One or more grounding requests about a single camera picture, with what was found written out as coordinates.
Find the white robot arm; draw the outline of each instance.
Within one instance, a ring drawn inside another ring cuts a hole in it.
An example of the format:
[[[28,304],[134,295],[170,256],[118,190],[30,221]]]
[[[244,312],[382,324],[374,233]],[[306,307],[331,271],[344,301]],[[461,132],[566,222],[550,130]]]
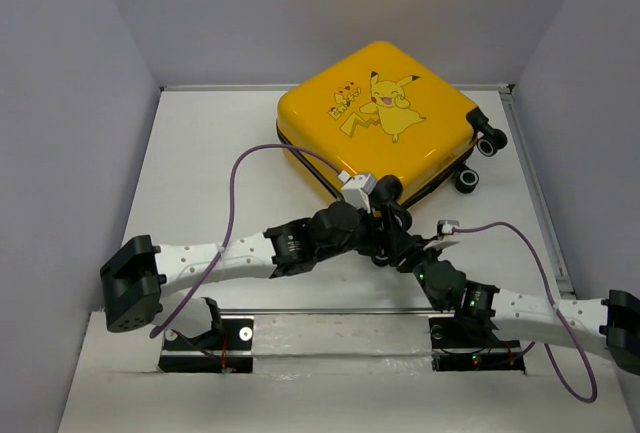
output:
[[[475,335],[573,347],[559,310],[586,351],[640,374],[640,301],[634,296],[611,291],[608,299],[560,300],[552,306],[547,298],[468,281],[465,273],[438,259],[448,245],[442,228],[428,240],[408,233],[411,216],[396,202],[401,192],[397,178],[372,182],[371,175],[358,175],[349,183],[341,201],[313,217],[229,244],[206,282],[296,275],[355,250],[378,266],[415,275],[433,308],[453,311]],[[109,331],[163,325],[184,298],[182,291],[201,278],[219,251],[215,243],[153,246],[149,236],[130,240],[101,269]],[[219,322],[215,301],[193,298],[171,329],[194,338],[220,328]]]

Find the white connector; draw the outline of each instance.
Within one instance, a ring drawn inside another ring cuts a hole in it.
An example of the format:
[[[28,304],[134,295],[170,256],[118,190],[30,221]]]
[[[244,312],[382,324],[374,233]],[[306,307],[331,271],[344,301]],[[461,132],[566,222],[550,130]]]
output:
[[[438,236],[453,235],[455,233],[454,230],[459,226],[460,222],[456,220],[438,220]]]
[[[351,175],[348,171],[342,170],[340,173],[338,173],[338,179],[344,184],[351,179]]]
[[[340,191],[347,203],[370,212],[369,194],[377,182],[378,180],[371,173],[358,173],[347,181]]]

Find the white table surface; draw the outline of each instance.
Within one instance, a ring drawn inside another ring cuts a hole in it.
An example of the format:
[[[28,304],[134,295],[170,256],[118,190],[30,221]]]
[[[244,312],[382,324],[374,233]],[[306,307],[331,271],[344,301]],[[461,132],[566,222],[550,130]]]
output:
[[[163,93],[124,240],[149,233],[154,243],[219,241],[226,225],[230,166],[246,148],[276,141],[275,112],[282,93]],[[466,93],[511,139],[498,93]],[[465,196],[450,182],[444,184],[412,208],[413,231],[431,235],[440,218],[458,219],[463,226],[507,220],[530,237],[553,276],[513,145],[494,158],[474,154],[469,165],[480,174],[477,190]],[[278,152],[256,153],[245,161],[237,195],[235,237],[309,216],[325,206]],[[263,206],[255,201],[256,195]],[[508,231],[465,236],[447,251],[447,258],[472,279],[543,293],[527,250]],[[409,275],[374,268],[355,254],[294,278],[209,285],[201,295],[231,309],[428,306]],[[427,318],[422,335],[420,318],[407,315],[384,320],[349,315],[344,325],[341,320],[331,328],[322,327],[330,318],[324,315],[298,318],[295,325],[286,320],[292,317],[282,318],[256,320],[256,341],[262,342],[261,351],[269,352],[286,338],[286,348],[280,345],[273,357],[256,360],[252,375],[221,376],[156,372],[160,343],[148,339],[148,329],[109,334],[104,315],[94,313],[60,431],[633,431],[613,367],[599,358],[592,357],[600,398],[583,405],[564,391],[542,348],[527,356],[527,375],[434,373],[429,366]],[[309,328],[300,321],[308,321]],[[289,333],[283,328],[290,328]],[[398,340],[402,328],[415,329],[407,335],[415,342]],[[300,332],[298,340],[292,331]],[[363,337],[371,342],[363,346]],[[322,348],[335,354],[331,345],[337,344],[344,348],[342,353],[352,347],[360,356],[314,356],[324,353]],[[378,357],[367,357],[367,348]],[[292,350],[302,358],[278,356]],[[557,351],[569,381],[586,393],[588,383],[577,354]],[[393,356],[398,353],[408,356],[399,360]]]

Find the pikachu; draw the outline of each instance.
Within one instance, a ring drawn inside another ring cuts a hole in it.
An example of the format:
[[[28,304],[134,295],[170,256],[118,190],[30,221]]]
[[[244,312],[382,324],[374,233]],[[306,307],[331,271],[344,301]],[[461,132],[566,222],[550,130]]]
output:
[[[360,107],[360,113],[378,115],[380,126],[391,135],[393,143],[398,142],[404,130],[425,120],[417,111],[409,108],[411,104],[402,88],[419,78],[410,75],[399,81],[378,81],[378,73],[371,72],[371,101]]]
[[[353,98],[360,95],[360,88],[356,88],[353,81],[345,82],[344,86],[333,95],[339,105],[351,106]]]

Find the gray wall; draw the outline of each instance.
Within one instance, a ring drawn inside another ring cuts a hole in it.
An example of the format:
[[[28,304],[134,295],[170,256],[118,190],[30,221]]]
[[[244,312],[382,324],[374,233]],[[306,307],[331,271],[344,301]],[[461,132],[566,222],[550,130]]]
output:
[[[454,82],[515,82],[562,0],[115,0],[162,85],[293,83],[387,39]]]
[[[640,295],[640,3],[566,0],[516,88],[576,290]],[[622,376],[640,427],[640,378]]]
[[[57,430],[158,93],[112,0],[0,0],[3,432]]]

